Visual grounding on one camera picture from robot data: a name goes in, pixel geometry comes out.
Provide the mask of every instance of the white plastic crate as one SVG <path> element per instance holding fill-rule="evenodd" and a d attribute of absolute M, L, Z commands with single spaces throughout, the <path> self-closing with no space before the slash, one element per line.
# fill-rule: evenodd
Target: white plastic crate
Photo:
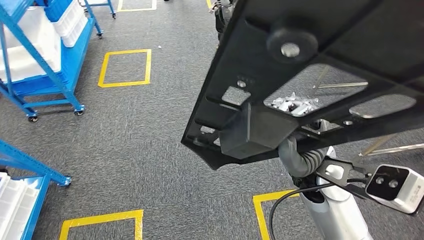
<path fill-rule="evenodd" d="M 0 183 L 0 240 L 20 240 L 40 191 L 1 174 L 5 184 Z"/>
<path fill-rule="evenodd" d="M 72 48 L 83 32 L 88 19 L 84 14 L 84 9 L 77 0 L 73 0 L 66 8 L 57 22 L 53 22 L 54 28 L 62 37 L 63 45 Z"/>
<path fill-rule="evenodd" d="M 89 20 L 84 14 L 81 15 L 78 22 L 75 24 L 74 28 L 69 32 L 69 34 L 62 36 L 63 45 L 65 45 L 65 47 L 72 48 L 75 45 L 88 21 Z"/>
<path fill-rule="evenodd" d="M 53 24 L 47 19 L 43 7 L 29 7 L 18 25 L 51 69 L 54 72 L 61 71 L 61 39 L 56 33 Z M 46 74 L 7 27 L 4 28 L 4 34 L 12 82 Z M 4 83 L 7 82 L 5 63 L 1 51 L 0 78 Z"/>
<path fill-rule="evenodd" d="M 25 183 L 11 180 L 3 172 L 1 172 L 1 181 L 4 184 L 0 190 L 0 240 L 3 240 L 6 239 L 15 209 L 25 190 Z"/>

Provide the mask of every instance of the caster wheel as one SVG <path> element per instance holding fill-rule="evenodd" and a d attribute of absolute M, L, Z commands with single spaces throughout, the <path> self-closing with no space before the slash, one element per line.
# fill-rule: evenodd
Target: caster wheel
<path fill-rule="evenodd" d="M 84 115 L 84 110 L 75 111 L 73 114 L 75 114 L 76 116 L 82 116 L 82 115 Z"/>
<path fill-rule="evenodd" d="M 28 121 L 30 121 L 31 123 L 36 123 L 39 120 L 39 118 L 37 116 L 29 116 L 28 117 Z"/>
<path fill-rule="evenodd" d="M 65 189 L 67 189 L 67 188 L 69 188 L 69 187 L 71 187 L 71 184 L 72 184 L 72 179 L 70 180 L 70 182 L 69 182 L 69 184 L 68 185 L 59 185 L 59 184 L 57 184 L 57 185 L 59 185 L 61 188 L 65 188 Z"/>

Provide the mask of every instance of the blue plastic bin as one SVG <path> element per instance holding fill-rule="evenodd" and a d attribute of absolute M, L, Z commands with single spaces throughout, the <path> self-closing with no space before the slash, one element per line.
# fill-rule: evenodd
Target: blue plastic bin
<path fill-rule="evenodd" d="M 52 23 L 59 21 L 72 1 L 73 0 L 49 0 L 48 6 L 44 9 L 45 15 Z"/>
<path fill-rule="evenodd" d="M 68 83 L 62 71 L 56 73 L 64 84 Z M 14 81 L 12 88 L 16 95 L 28 94 L 37 90 L 54 87 L 55 84 L 47 75 L 27 77 L 20 81 Z"/>

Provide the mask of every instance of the blue metal frame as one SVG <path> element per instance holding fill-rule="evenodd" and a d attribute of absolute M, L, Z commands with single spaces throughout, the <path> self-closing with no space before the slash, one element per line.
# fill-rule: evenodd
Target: blue metal frame
<path fill-rule="evenodd" d="M 34 207 L 32 208 L 28 222 L 21 237 L 21 240 L 30 240 L 34 233 L 37 219 L 40 215 L 50 181 L 56 182 L 59 186 L 68 186 L 71 184 L 71 177 L 60 174 L 56 170 L 48 167 L 40 161 L 37 161 L 31 156 L 14 148 L 13 146 L 0 139 L 0 166 L 3 165 L 29 170 L 37 174 L 37 176 L 13 178 L 15 180 L 23 179 L 28 184 L 37 183 L 35 188 L 39 189 Z"/>
<path fill-rule="evenodd" d="M 87 0 L 85 1 L 87 10 L 90 14 L 90 18 L 88 19 L 87 26 L 90 27 L 90 29 L 87 29 L 87 26 L 84 28 L 84 31 L 81 35 L 84 34 L 85 37 L 80 37 L 82 39 L 78 44 L 78 47 L 72 47 L 72 48 L 65 48 L 62 46 L 62 54 L 68 53 L 72 56 L 76 56 L 82 59 L 73 59 L 73 61 L 78 61 L 79 64 L 71 64 L 73 67 L 77 69 L 69 70 L 70 73 L 73 75 L 67 75 L 64 76 L 66 78 L 66 81 L 64 82 L 58 74 L 56 74 L 52 68 L 48 65 L 48 63 L 42 58 L 40 53 L 36 50 L 36 48 L 31 44 L 31 42 L 28 40 L 28 38 L 25 36 L 22 29 L 18 26 L 18 21 L 16 19 L 20 19 L 22 15 L 25 13 L 24 10 L 26 10 L 29 0 L 16 0 L 17 6 L 11 5 L 9 0 L 0 0 L 0 39 L 1 39 L 1 46 L 3 51 L 3 59 L 4 59 L 4 65 L 6 69 L 6 76 L 7 76 L 7 84 L 5 85 L 2 81 L 0 81 L 0 93 L 2 93 L 4 96 L 10 99 L 11 102 L 16 104 L 22 111 L 26 113 L 28 117 L 35 117 L 37 116 L 37 111 L 33 110 L 34 107 L 41 107 L 41 106 L 49 106 L 49 105 L 59 105 L 59 104 L 71 104 L 74 108 L 75 112 L 84 111 L 85 106 L 82 105 L 77 98 L 74 95 L 74 89 L 77 84 L 80 70 L 82 67 L 82 63 L 84 61 L 84 57 L 86 55 L 87 46 L 90 41 L 90 34 L 93 29 L 93 25 L 95 26 L 97 30 L 97 35 L 101 36 L 103 31 L 101 30 L 99 24 L 97 23 L 96 17 L 93 14 L 93 11 L 88 4 Z M 45 76 L 40 76 L 40 78 L 48 78 L 49 81 L 52 81 L 54 83 L 53 87 L 47 87 L 39 90 L 35 90 L 34 92 L 28 93 L 19 93 L 18 91 L 14 91 L 13 89 L 13 83 L 11 81 L 11 74 L 10 74 L 10 68 L 9 68 L 9 60 L 7 55 L 7 44 L 5 40 L 5 34 L 4 34 L 4 27 L 3 24 L 6 25 L 9 30 L 13 33 L 13 35 L 18 39 L 18 41 L 21 42 L 21 44 L 27 49 L 29 54 L 37 61 L 37 63 L 40 65 L 40 67 L 46 72 Z M 68 65 L 66 61 L 63 61 L 64 56 L 62 56 L 62 66 Z M 33 95 L 48 95 L 48 94 L 63 94 L 65 99 L 59 99 L 59 100 L 51 100 L 51 101 L 41 101 L 41 102 L 31 102 L 28 103 L 24 101 L 25 96 L 33 96 Z"/>
<path fill-rule="evenodd" d="M 0 139 L 0 165 L 10 166 L 34 172 L 41 176 L 48 176 L 60 186 L 67 186 L 71 178 L 60 174 L 33 157 L 14 148 Z"/>
<path fill-rule="evenodd" d="M 109 6 L 110 8 L 110 13 L 112 14 L 116 14 L 117 12 L 114 10 L 114 7 L 112 6 L 112 2 L 111 0 L 107 0 L 107 3 L 97 3 L 97 4 L 88 4 L 86 0 L 85 1 L 85 6 L 89 5 L 90 7 L 102 7 L 102 6 Z"/>

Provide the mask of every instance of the blue metal shelf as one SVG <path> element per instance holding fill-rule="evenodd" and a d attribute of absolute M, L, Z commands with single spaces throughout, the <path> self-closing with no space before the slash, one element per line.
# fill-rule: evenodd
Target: blue metal shelf
<path fill-rule="evenodd" d="M 0 5 L 16 23 L 19 22 L 27 8 L 33 3 L 34 0 L 0 0 Z"/>
<path fill-rule="evenodd" d="M 37 224 L 37 219 L 40 215 L 50 181 L 56 182 L 59 186 L 68 186 L 71 183 L 71 177 L 60 174 L 54 169 L 25 154 L 19 149 L 14 148 L 1 139 L 0 165 L 28 170 L 37 174 L 37 176 L 13 177 L 14 180 L 22 179 L 29 185 L 36 184 L 35 188 L 39 190 L 34 207 L 32 208 L 28 222 L 26 223 L 21 237 L 21 240 L 30 240 L 33 236 L 34 229 Z"/>
<path fill-rule="evenodd" d="M 25 13 L 26 9 L 34 2 L 34 0 L 0 0 L 0 39 L 3 51 L 4 66 L 6 69 L 7 83 L 0 81 L 0 93 L 20 108 L 30 122 L 36 122 L 37 111 L 34 107 L 71 104 L 77 116 L 84 114 L 85 106 L 82 105 L 74 95 L 74 90 L 80 75 L 81 67 L 86 56 L 87 47 L 90 41 L 93 27 L 97 30 L 97 36 L 102 38 L 103 31 L 97 23 L 91 6 L 87 0 L 84 0 L 89 13 L 88 22 L 79 36 L 74 47 L 65 47 L 62 43 L 61 48 L 61 71 L 54 72 L 48 63 L 43 59 L 37 49 L 31 44 L 25 33 L 18 26 L 18 20 Z M 9 70 L 9 61 L 7 54 L 7 45 L 5 43 L 5 33 L 3 25 L 6 25 L 11 33 L 26 48 L 29 54 L 37 61 L 40 67 L 46 72 L 46 75 L 34 76 L 31 79 L 26 78 L 25 81 L 13 83 Z M 40 96 L 50 94 L 62 94 L 63 99 L 26 102 L 26 96 Z"/>
<path fill-rule="evenodd" d="M 90 37 L 93 31 L 94 19 L 89 18 L 87 24 L 85 25 L 84 30 L 79 36 L 74 47 L 65 47 L 62 43 L 61 49 L 61 64 L 62 64 L 62 74 L 63 79 L 66 80 L 65 86 L 71 92 L 74 92 L 75 86 L 80 75 L 81 67 L 83 66 L 84 58 L 87 53 L 87 48 L 90 42 Z M 50 81 L 49 76 L 44 75 L 42 78 Z M 60 94 L 62 91 L 57 86 L 42 88 L 28 93 L 20 93 L 19 87 L 14 87 L 13 90 L 16 91 L 17 96 L 35 96 L 35 95 L 46 95 L 46 94 Z"/>

